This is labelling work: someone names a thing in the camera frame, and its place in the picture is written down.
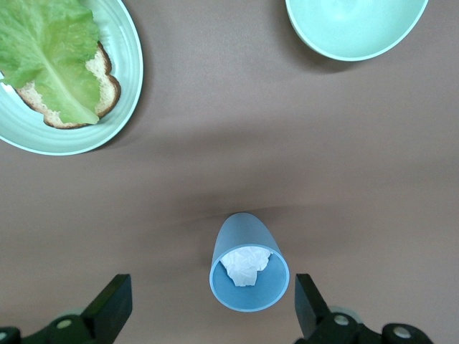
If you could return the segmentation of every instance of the sandwich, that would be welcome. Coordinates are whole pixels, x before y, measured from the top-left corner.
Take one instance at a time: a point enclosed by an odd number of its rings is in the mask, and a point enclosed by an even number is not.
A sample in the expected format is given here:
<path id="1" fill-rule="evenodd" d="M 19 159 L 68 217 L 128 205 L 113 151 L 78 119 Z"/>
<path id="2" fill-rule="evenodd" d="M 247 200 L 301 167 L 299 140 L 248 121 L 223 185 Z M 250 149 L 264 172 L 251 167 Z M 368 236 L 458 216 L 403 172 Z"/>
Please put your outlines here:
<path id="1" fill-rule="evenodd" d="M 80 0 L 0 0 L 4 84 L 58 129 L 96 124 L 120 98 L 93 13 Z"/>

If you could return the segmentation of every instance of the bowl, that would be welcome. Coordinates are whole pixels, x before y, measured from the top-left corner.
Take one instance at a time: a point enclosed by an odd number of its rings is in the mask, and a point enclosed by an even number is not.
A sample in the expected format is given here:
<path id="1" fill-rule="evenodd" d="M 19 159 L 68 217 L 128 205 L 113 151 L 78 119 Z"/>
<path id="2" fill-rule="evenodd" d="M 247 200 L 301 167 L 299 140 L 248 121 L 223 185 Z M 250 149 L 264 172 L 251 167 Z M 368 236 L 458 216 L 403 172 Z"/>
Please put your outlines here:
<path id="1" fill-rule="evenodd" d="M 371 59 L 400 43 L 428 0 L 286 0 L 298 36 L 331 59 Z"/>

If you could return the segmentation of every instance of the cup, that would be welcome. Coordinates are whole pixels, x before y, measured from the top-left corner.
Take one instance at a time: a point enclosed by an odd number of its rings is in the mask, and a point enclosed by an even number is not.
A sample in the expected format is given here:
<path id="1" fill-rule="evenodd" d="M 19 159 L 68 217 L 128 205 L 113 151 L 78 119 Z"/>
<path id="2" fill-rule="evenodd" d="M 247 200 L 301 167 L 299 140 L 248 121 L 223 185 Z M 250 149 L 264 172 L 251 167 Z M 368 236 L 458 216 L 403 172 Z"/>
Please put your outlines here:
<path id="1" fill-rule="evenodd" d="M 263 247 L 271 251 L 268 265 L 257 272 L 253 286 L 236 287 L 220 260 L 240 247 Z M 226 307 L 239 312 L 257 312 L 274 305 L 287 290 L 288 265 L 268 228 L 249 213 L 231 215 L 222 225 L 215 242 L 209 283 L 214 296 Z"/>

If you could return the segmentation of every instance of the screw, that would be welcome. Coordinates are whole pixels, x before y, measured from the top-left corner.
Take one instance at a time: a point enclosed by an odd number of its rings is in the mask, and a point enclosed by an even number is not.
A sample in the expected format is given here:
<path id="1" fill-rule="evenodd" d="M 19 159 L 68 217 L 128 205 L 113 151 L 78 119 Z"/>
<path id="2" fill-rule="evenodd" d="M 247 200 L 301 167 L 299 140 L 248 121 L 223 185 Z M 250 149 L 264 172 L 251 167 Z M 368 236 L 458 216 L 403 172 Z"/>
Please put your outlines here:
<path id="1" fill-rule="evenodd" d="M 411 338 L 411 333 L 402 326 L 397 326 L 396 328 L 394 328 L 394 333 L 399 338 L 403 338 L 403 339 Z"/>
<path id="2" fill-rule="evenodd" d="M 334 320 L 335 320 L 335 323 L 337 323 L 338 325 L 341 325 L 341 326 L 349 325 L 349 319 L 345 317 L 344 315 L 338 314 L 337 316 L 335 316 Z"/>
<path id="3" fill-rule="evenodd" d="M 56 325 L 56 328 L 61 330 L 63 328 L 69 327 L 71 324 L 72 324 L 72 321 L 70 319 L 65 319 L 65 320 L 59 321 L 58 324 Z"/>

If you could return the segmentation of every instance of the plate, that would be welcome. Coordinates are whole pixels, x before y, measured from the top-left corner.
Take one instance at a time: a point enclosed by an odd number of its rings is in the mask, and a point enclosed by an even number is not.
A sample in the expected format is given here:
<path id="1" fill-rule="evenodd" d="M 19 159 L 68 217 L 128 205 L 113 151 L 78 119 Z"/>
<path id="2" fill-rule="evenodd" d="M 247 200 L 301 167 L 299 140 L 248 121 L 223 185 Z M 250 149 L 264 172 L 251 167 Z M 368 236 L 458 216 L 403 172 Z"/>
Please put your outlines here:
<path id="1" fill-rule="evenodd" d="M 95 125 L 63 130 L 43 123 L 43 115 L 30 110 L 13 88 L 1 83 L 0 138 L 26 151 L 68 156 L 100 147 L 131 118 L 141 94 L 143 58 L 133 20 L 121 0 L 82 0 L 92 9 L 100 41 L 112 62 L 111 74 L 121 85 L 116 106 Z"/>
<path id="2" fill-rule="evenodd" d="M 428 0 L 285 0 L 298 36 L 331 59 L 361 61 L 400 43 Z"/>

